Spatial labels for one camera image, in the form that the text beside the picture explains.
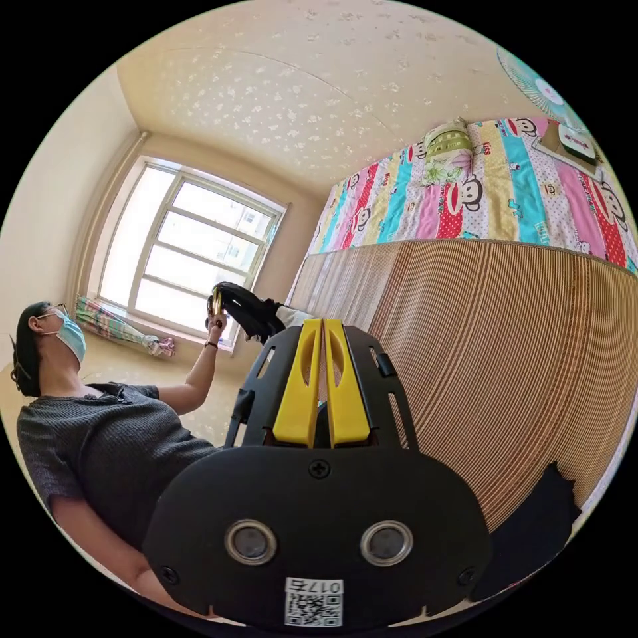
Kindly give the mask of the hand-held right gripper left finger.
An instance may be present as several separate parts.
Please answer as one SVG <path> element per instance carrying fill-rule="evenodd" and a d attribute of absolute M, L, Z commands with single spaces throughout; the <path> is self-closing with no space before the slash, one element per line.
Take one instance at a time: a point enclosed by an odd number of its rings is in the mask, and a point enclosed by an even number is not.
<path fill-rule="evenodd" d="M 272 429 L 278 443 L 314 446 L 321 350 L 322 320 L 305 321 Z"/>

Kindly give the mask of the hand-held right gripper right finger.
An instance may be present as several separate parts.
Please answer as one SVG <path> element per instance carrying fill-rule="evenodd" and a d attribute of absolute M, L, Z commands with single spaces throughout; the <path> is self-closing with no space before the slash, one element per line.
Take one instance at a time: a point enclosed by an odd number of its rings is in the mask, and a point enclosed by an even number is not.
<path fill-rule="evenodd" d="M 332 447 L 361 445 L 370 426 L 343 324 L 325 319 L 327 414 Z"/>

